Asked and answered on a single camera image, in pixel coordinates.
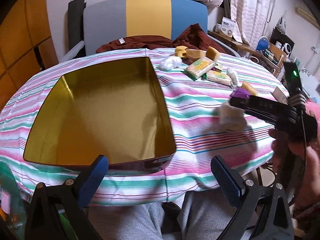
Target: tablecloth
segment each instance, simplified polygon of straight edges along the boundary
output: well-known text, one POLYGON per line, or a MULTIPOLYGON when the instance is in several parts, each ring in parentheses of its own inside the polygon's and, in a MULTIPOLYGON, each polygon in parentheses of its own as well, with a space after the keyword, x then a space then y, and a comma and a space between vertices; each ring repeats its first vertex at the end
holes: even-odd
MULTIPOLYGON (((210 170, 211 158, 222 155, 240 174, 262 165, 272 156, 272 125, 245 115, 248 126, 243 132, 228 134, 218 128, 217 108, 234 90, 209 81, 192 81, 183 73, 186 65, 170 72, 156 69, 174 49, 128 49, 109 51, 73 59, 42 71, 26 82, 9 100, 0 114, 0 161, 11 169, 18 186, 32 194, 36 184, 59 185, 77 172, 61 167, 29 163, 23 152, 35 117, 57 80, 65 73, 97 63, 129 57, 147 56, 156 70, 169 111, 177 151, 168 167, 158 173, 136 176, 105 176, 92 204, 132 205, 172 201, 189 190, 218 187, 210 170)), ((223 54, 219 62, 238 72, 259 96, 273 99, 280 82, 262 66, 247 59, 223 54)))

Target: metallic gold tray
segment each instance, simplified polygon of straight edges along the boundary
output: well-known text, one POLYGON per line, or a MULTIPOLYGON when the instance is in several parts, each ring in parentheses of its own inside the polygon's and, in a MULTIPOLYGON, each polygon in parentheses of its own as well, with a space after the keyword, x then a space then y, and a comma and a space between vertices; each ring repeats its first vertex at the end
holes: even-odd
POLYGON ((82 170, 102 154, 111 172, 136 174, 161 170, 175 151, 156 73, 139 57, 63 75, 40 108, 23 157, 82 170))

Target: blue gripper pad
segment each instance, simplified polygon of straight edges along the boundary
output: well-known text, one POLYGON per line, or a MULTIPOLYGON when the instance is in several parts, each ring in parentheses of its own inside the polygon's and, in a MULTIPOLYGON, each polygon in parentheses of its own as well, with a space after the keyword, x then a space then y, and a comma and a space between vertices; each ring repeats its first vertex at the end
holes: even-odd
POLYGON ((80 208, 89 205, 100 183, 108 171, 108 159, 99 155, 88 171, 81 172, 75 179, 74 191, 80 208))
POLYGON ((242 189, 239 188, 237 183, 233 180, 232 175, 227 171, 227 168, 224 166, 227 164, 225 164, 224 161, 221 163, 218 157, 220 156, 213 157, 211 160, 211 172, 219 183, 220 188, 228 199, 230 205, 240 208, 242 205, 240 198, 242 196, 242 189))

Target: headboard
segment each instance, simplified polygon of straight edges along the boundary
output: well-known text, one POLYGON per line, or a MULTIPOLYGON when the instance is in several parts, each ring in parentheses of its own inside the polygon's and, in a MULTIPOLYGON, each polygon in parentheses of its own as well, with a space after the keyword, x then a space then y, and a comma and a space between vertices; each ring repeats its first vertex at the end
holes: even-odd
POLYGON ((192 0, 105 0, 83 14, 86 55, 110 41, 135 35, 161 35, 175 40, 189 25, 207 32, 207 7, 192 0))

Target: purple lid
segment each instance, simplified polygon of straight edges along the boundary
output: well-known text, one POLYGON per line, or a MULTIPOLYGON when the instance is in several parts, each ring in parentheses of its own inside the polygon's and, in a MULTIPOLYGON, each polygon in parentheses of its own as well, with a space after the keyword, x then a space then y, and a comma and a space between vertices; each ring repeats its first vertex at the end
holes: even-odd
POLYGON ((238 88, 236 91, 233 91, 230 95, 230 97, 236 97, 236 98, 249 98, 251 94, 244 88, 238 88))

